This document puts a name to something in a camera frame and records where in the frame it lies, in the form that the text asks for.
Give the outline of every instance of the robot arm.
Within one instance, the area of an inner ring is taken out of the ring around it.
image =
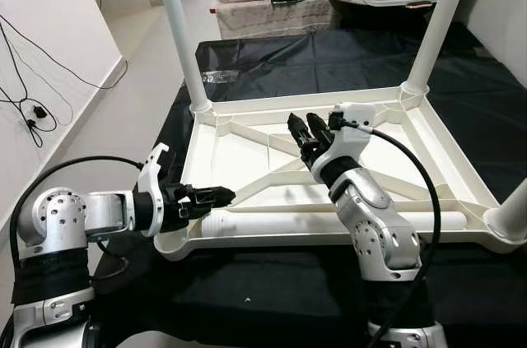
[[[368,130],[330,131],[316,114],[306,117],[313,136],[294,114],[289,117],[288,127],[301,148],[302,160],[315,181],[329,188],[338,218],[352,236],[368,295],[368,328],[373,336],[408,295],[421,268],[417,233],[394,209],[389,194],[357,163],[370,139]],[[329,122],[331,126],[332,120],[344,119],[368,126],[374,117],[375,110],[370,105],[345,103],[335,106]],[[446,347],[442,327],[434,321],[425,284],[419,286],[382,342],[383,346],[400,348]]]
[[[223,187],[160,186],[157,161],[163,151],[168,146],[159,144],[148,156],[136,193],[51,188],[24,205],[18,219],[24,248],[15,270],[12,347],[97,346],[98,328],[89,316],[95,291],[87,270],[88,242],[130,230],[152,237],[182,229],[234,198]]]

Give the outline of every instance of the black cloth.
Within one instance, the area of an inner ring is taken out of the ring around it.
[[[421,36],[329,30],[205,42],[196,56],[202,71],[240,71],[236,82],[206,86],[213,101],[370,89],[406,79]],[[525,89],[461,25],[451,26],[429,85],[435,111],[503,201],[526,175]],[[183,87],[157,138],[176,152],[172,181],[189,144],[188,107]],[[365,291],[351,247],[200,250],[181,262],[166,261],[138,234],[109,248],[130,260],[122,276],[96,284],[96,318],[109,325],[111,345],[145,330],[226,346],[364,345]],[[118,266],[104,257],[97,272]],[[428,281],[450,347],[521,341],[525,248],[497,255],[443,244]]]

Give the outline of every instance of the cable connector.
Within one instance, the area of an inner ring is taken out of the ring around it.
[[[344,119],[344,112],[332,112],[328,117],[328,126],[330,130],[340,130],[346,126],[346,119]]]
[[[38,119],[43,119],[48,116],[44,108],[42,108],[40,105],[33,105],[33,112]]]

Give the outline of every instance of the baseboard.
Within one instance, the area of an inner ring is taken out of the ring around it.
[[[100,86],[101,87],[112,86],[115,83],[115,81],[117,81],[119,76],[123,73],[125,68],[126,68],[126,60],[124,59],[123,56],[121,56],[117,60],[117,62],[115,62],[114,66],[110,69],[110,71],[108,72],[108,74],[106,75],[102,83],[100,83]],[[49,167],[53,165],[58,164],[62,160],[64,153],[72,145],[73,141],[77,137],[77,134],[81,130],[82,126],[84,126],[87,119],[95,111],[97,105],[102,100],[102,98],[105,96],[105,93],[107,91],[111,91],[111,90],[97,89],[97,91],[93,93],[93,96],[86,102],[86,104],[84,105],[84,108],[80,109],[77,119],[75,119],[72,122],[69,129],[66,130],[63,133],[63,135],[58,139],[57,144],[54,146],[54,149],[52,150],[49,158],[45,160],[42,163],[42,165],[40,165],[40,167],[38,168],[38,171],[35,171],[34,178],[38,174],[40,174],[42,171],[48,169]],[[12,208],[15,206],[16,200],[17,199],[14,199]],[[6,216],[0,219],[0,248],[2,248],[3,245],[9,241],[9,216],[10,214],[11,214],[11,210]]]
[[[100,84],[101,87],[112,86],[119,76],[123,73],[126,68],[126,60],[123,56],[115,62],[114,66],[110,69],[110,72],[106,75],[106,78]],[[63,134],[63,137],[58,142],[53,154],[49,157],[42,170],[48,169],[56,164],[58,164],[66,150],[72,145],[73,141],[77,137],[77,134],[81,131],[81,128],[84,126],[86,121],[90,118],[91,114],[97,108],[97,105],[105,96],[108,90],[97,89],[97,92],[86,102],[84,108],[80,111],[77,120],[72,124],[67,132]]]

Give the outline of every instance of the floor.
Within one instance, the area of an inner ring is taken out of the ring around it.
[[[220,39],[216,18],[209,12],[212,1],[183,0],[194,50],[201,41]],[[151,150],[184,79],[164,7],[109,21],[109,28],[129,62],[128,73],[118,86],[108,90],[66,150],[64,160],[95,154],[142,160]],[[93,163],[66,170],[50,179],[48,185],[68,185],[79,192],[126,190],[133,187],[137,176],[138,172],[127,166]],[[89,253],[89,268],[93,272],[100,251],[94,247]],[[0,269],[11,273],[0,278],[0,303],[9,303],[14,278],[8,248],[0,250]],[[11,305],[0,308],[0,324],[6,322],[11,311]],[[201,345],[149,332],[131,337],[119,347],[144,346],[195,348]]]

